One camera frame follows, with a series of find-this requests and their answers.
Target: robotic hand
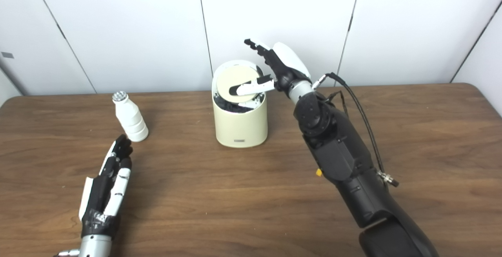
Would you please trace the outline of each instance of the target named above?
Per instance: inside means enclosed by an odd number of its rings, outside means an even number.
[[[333,78],[344,85],[360,108],[344,80],[328,73],[312,85],[307,68],[288,46],[277,43],[271,49],[250,39],[244,43],[265,58],[276,78],[264,76],[231,87],[229,92],[245,95],[275,88],[293,101],[294,117],[319,169],[337,187],[357,225],[366,228],[359,236],[366,256],[438,257],[427,236],[389,193],[387,183],[398,183],[382,168],[375,168],[369,150],[346,114],[315,91],[326,77]],[[366,116],[364,119],[371,133]],[[376,145],[373,146],[380,162]]]
[[[86,178],[78,211],[82,221],[80,249],[61,251],[55,257],[109,257],[120,223],[118,210],[131,174],[132,152],[131,141],[122,134],[108,150],[99,175]]]

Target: white bottle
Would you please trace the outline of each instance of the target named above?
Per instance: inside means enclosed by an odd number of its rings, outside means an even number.
[[[145,139],[148,136],[147,125],[140,109],[129,99],[129,95],[124,91],[118,91],[113,94],[112,99],[115,103],[115,115],[127,137],[133,142]]]

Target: wood grain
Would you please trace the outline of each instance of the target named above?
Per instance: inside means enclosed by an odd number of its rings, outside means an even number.
[[[321,89],[323,93],[333,88]],[[466,84],[355,87],[394,198],[442,257],[502,255],[502,119]],[[131,94],[149,126],[113,255],[362,257],[360,229],[316,164],[282,93],[269,138],[215,139],[209,92]],[[368,136],[355,105],[349,113]],[[0,109],[0,255],[52,256],[80,245],[84,178],[122,133],[111,95],[18,97]]]

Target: round lid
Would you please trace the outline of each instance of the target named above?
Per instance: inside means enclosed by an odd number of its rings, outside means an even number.
[[[226,70],[222,71],[216,80],[216,88],[218,89],[218,94],[228,102],[233,103],[243,103],[253,99],[256,96],[255,94],[242,95],[242,96],[233,96],[230,95],[228,90],[232,86],[241,85],[244,82],[248,82],[250,80],[255,80],[259,78],[260,75],[253,68],[248,66],[231,66]]]

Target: bottle cap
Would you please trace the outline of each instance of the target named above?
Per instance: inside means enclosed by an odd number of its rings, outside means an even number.
[[[127,98],[127,93],[125,91],[118,91],[113,93],[113,96],[111,97],[113,101],[123,101]]]

